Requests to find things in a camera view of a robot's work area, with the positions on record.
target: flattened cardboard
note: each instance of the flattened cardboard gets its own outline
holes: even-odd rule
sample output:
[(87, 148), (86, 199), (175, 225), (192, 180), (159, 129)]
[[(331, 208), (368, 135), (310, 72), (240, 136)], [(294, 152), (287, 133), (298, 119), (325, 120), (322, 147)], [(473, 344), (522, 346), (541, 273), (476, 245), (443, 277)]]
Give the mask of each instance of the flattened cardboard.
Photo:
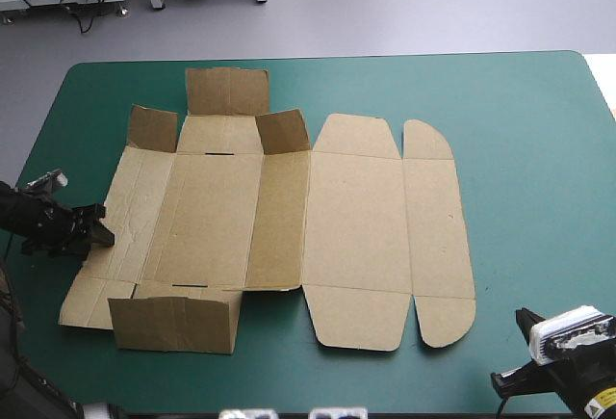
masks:
[(475, 285), (453, 154), (428, 124), (404, 124), (404, 186), (422, 339), (445, 347), (475, 319)]
[(241, 290), (300, 285), (310, 140), (299, 110), (253, 116), (264, 71), (187, 76), (177, 152), (169, 113), (133, 110), (106, 201), (116, 245), (92, 251), (60, 322), (113, 325), (121, 348), (229, 354)]
[(310, 176), (303, 284), (317, 337), (395, 350), (411, 273), (402, 166), (387, 122), (329, 116)]
[(187, 71), (189, 115), (135, 107), (106, 201), (116, 245), (94, 249), (60, 323), (114, 328), (119, 347), (233, 352), (242, 291), (303, 285), (327, 346), (395, 350), (414, 291), (423, 340), (475, 316), (447, 141), (332, 115), (317, 144), (299, 110), (268, 114), (265, 71)]

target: gray floor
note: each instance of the gray floor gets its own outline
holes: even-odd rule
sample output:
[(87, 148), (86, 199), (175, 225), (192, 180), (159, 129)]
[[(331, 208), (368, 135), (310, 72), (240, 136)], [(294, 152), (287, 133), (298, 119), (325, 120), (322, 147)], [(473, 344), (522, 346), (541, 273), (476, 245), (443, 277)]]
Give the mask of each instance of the gray floor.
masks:
[(0, 26), (0, 179), (13, 183), (77, 63), (572, 49), (616, 52), (616, 0), (128, 0), (80, 36), (60, 11)]

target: white sticker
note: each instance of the white sticker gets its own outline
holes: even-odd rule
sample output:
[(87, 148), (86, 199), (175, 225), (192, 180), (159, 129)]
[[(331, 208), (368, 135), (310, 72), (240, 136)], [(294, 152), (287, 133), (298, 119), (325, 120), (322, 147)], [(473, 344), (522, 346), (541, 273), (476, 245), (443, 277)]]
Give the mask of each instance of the white sticker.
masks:
[(588, 405), (586, 405), (584, 411), (586, 411), (586, 414), (588, 414), (590, 419), (598, 419), (605, 412), (605, 408), (593, 398), (590, 402), (588, 402)]

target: cardboard side panel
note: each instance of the cardboard side panel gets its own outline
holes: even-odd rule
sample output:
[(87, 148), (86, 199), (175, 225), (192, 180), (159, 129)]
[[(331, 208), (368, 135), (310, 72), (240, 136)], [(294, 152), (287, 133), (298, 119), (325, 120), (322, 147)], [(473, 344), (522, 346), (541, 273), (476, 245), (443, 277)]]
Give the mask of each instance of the cardboard side panel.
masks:
[(103, 220), (115, 233), (115, 246), (93, 248), (84, 262), (84, 275), (139, 281), (174, 158), (166, 152), (124, 148)]
[(270, 111), (268, 72), (214, 67), (187, 69), (192, 115), (259, 116)]
[(128, 145), (153, 151), (175, 152), (177, 114), (133, 106)]
[(307, 151), (310, 138), (301, 111), (265, 114), (255, 118), (265, 154)]
[(303, 290), (322, 344), (387, 352), (399, 347), (409, 294), (309, 285)]
[(111, 329), (107, 299), (129, 299), (134, 287), (131, 282), (98, 279), (79, 273), (64, 299), (59, 323), (63, 326)]
[(299, 286), (309, 170), (310, 151), (264, 158), (245, 289)]
[(455, 164), (404, 161), (416, 296), (475, 297)]
[(253, 117), (188, 116), (184, 120), (180, 154), (263, 154)]
[(409, 260), (402, 163), (387, 122), (330, 116), (311, 157), (302, 270), (319, 340), (395, 350)]
[(404, 179), (413, 289), (422, 339), (458, 340), (475, 317), (475, 284), (452, 153), (429, 125), (406, 122)]
[(346, 114), (331, 114), (327, 117), (314, 150), (397, 160), (400, 158), (387, 120)]
[(466, 334), (475, 320), (475, 299), (415, 297), (423, 341), (440, 348)]
[(312, 154), (303, 283), (411, 292), (401, 161)]
[(109, 300), (109, 306), (120, 348), (233, 352), (228, 301), (159, 297)]
[(262, 160), (177, 155), (145, 279), (243, 287)]

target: green table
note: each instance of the green table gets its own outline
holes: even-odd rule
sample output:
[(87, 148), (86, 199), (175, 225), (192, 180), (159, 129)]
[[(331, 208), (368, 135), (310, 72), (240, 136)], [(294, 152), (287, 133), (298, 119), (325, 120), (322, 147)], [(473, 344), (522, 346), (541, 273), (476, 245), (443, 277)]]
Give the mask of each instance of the green table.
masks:
[[(105, 198), (132, 103), (186, 110), (186, 67), (269, 70), (273, 111), (303, 109), (313, 141), (333, 112), (428, 121), (455, 153), (475, 270), (477, 315), (445, 350), (424, 347), (414, 311), (391, 354), (321, 347), (301, 291), (245, 297), (235, 353), (120, 351), (108, 331), (59, 327), (72, 259), (9, 262), (32, 363), (80, 402), (128, 410), (365, 405), (381, 412), (493, 412), (489, 374), (528, 360), (513, 311), (553, 315), (591, 303), (616, 311), (616, 132), (572, 52), (77, 65), (69, 71), (21, 182), (62, 168), (72, 205)], [(508, 411), (562, 411), (555, 396)]]

